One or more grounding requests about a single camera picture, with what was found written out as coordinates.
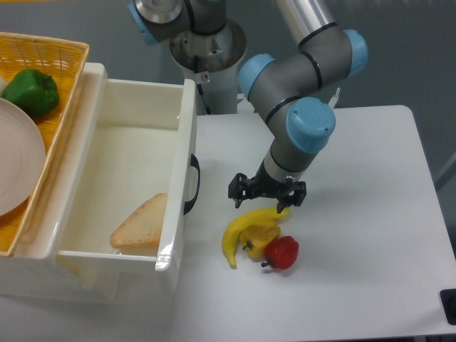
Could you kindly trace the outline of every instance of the pepper stem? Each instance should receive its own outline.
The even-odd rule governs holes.
[[[252,244],[251,241],[247,241],[247,244],[244,247],[242,247],[242,250],[245,251],[246,248],[252,249],[252,248],[254,248],[254,244]]]

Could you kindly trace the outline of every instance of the white plastic bin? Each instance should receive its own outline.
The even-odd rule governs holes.
[[[85,71],[88,84],[90,77],[97,81],[80,101],[92,105],[75,109],[80,113],[49,180],[46,206],[16,254],[0,260],[0,272],[22,270],[20,277],[9,274],[10,286],[0,286],[0,293],[106,301],[123,272],[157,274],[166,292],[176,287],[184,209],[196,200],[199,181],[195,83],[111,80],[92,63]],[[159,247],[112,248],[114,230],[158,192],[168,193]],[[45,289],[46,283],[53,286]]]

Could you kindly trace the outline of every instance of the white plate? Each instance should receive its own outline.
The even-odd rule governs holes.
[[[36,124],[19,107],[0,98],[0,215],[31,194],[45,159]]]

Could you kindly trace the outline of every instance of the gray floor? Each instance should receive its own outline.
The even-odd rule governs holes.
[[[248,38],[248,56],[296,53],[276,2],[227,0],[229,17]],[[0,31],[54,36],[90,44],[89,61],[111,78],[182,83],[165,44],[146,46],[131,20],[128,0],[67,0],[0,4]],[[406,105],[415,114],[433,175],[456,151],[455,0],[328,0],[339,25],[367,40],[369,64],[361,74],[323,90],[328,100],[342,87],[340,106]],[[439,193],[456,244],[456,179]]]

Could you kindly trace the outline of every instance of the green bell pepper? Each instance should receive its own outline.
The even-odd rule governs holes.
[[[36,118],[57,106],[57,84],[50,75],[36,69],[24,69],[14,76],[1,97]]]

